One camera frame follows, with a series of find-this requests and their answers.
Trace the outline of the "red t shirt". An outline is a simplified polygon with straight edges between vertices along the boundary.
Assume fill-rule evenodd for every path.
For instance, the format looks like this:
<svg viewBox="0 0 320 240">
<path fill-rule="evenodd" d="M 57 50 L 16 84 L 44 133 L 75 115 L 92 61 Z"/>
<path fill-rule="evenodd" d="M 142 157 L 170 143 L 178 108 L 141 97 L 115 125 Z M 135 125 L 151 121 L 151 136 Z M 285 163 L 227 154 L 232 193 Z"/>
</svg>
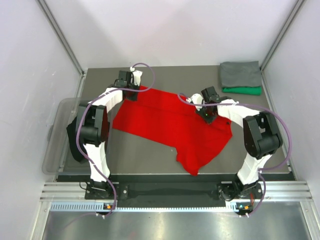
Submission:
<svg viewBox="0 0 320 240">
<path fill-rule="evenodd" d="M 232 138 L 231 122 L 218 116 L 206 123 L 194 106 L 175 93 L 158 89 L 126 99 L 113 120 L 113 128 L 176 149 L 176 161 L 193 176 L 220 154 Z"/>
</svg>

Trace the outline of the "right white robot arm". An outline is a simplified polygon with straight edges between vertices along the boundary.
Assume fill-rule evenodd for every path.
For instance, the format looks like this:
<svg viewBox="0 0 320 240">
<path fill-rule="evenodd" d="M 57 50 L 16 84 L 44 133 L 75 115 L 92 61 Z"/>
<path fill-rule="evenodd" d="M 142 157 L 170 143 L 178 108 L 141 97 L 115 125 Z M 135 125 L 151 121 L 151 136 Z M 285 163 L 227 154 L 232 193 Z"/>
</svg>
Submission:
<svg viewBox="0 0 320 240">
<path fill-rule="evenodd" d="M 223 117 L 242 127 L 244 162 L 231 185 L 222 186 L 219 194 L 227 201 L 247 197 L 258 183 L 259 170 L 283 144 L 275 116 L 239 105 L 230 97 L 221 97 L 213 86 L 193 94 L 187 101 L 196 104 L 195 112 L 208 124 Z"/>
</svg>

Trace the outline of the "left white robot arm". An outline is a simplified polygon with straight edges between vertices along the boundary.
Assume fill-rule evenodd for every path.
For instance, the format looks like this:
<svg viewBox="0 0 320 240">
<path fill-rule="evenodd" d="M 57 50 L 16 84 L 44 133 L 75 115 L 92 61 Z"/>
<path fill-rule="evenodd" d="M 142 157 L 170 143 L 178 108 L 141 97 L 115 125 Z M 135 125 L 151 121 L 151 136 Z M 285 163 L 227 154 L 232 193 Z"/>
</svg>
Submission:
<svg viewBox="0 0 320 240">
<path fill-rule="evenodd" d="M 88 160 L 90 182 L 86 188 L 86 199 L 111 199 L 114 187 L 108 182 L 110 170 L 106 160 L 110 122 L 108 113 L 124 99 L 137 100 L 143 72 L 134 67 L 121 70 L 118 78 L 97 98 L 81 102 L 78 106 L 75 125 L 76 147 Z"/>
</svg>

